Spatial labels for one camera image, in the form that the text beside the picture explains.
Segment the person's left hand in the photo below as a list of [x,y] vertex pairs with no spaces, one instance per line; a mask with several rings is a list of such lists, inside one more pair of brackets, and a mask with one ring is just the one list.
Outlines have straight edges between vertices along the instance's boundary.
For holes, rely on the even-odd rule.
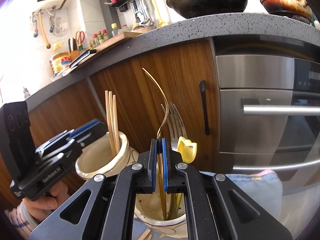
[[28,198],[23,198],[22,200],[26,210],[37,222],[45,220],[49,216],[49,210],[56,210],[70,197],[68,194],[68,187],[62,181],[59,181],[51,187],[49,193],[50,197],[41,196],[35,201]]

